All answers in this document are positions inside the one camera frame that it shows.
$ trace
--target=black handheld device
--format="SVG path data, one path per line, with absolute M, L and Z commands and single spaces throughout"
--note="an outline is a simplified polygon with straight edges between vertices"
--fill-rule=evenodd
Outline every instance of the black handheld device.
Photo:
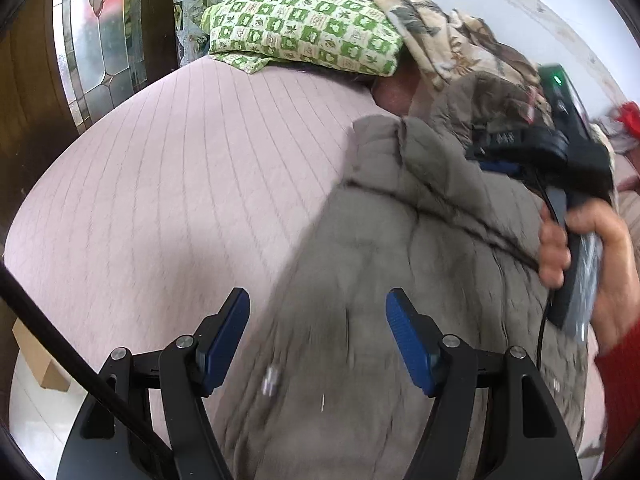
M 543 94 L 551 108 L 554 127 L 534 123 L 489 132 L 473 131 L 466 158 L 477 160 L 487 171 L 505 173 L 536 190 L 551 215 L 564 227 L 567 210 L 590 198 L 611 203 L 613 176 L 609 152 L 593 139 L 586 113 L 564 69 L 539 68 Z M 595 234 L 568 233 L 571 266 L 564 284 L 556 290 L 546 318 L 560 330 L 586 341 L 600 269 L 602 243 Z

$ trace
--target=stained glass window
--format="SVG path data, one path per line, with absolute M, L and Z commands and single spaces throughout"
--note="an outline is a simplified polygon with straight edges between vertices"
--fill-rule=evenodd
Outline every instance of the stained glass window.
M 140 0 L 53 0 L 53 31 L 79 134 L 146 86 Z

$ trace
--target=red sleeve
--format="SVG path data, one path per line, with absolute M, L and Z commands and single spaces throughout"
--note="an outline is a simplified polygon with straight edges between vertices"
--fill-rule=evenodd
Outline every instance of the red sleeve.
M 609 429 L 604 463 L 640 420 L 640 322 L 609 353 L 596 357 L 604 384 Z

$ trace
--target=white floor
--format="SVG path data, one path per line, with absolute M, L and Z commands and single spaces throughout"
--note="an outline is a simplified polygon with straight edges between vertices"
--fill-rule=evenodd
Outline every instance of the white floor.
M 15 364 L 9 430 L 44 480 L 55 480 L 71 427 L 86 392 L 71 380 L 68 392 L 41 388 L 22 353 Z

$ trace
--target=white wall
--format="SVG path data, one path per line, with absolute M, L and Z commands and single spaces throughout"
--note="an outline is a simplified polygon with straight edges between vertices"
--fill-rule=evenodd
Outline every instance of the white wall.
M 483 18 L 532 62 L 561 63 L 588 113 L 640 102 L 640 48 L 609 0 L 434 0 Z
M 609 0 L 541 0 L 589 45 L 629 100 L 640 102 L 640 46 Z

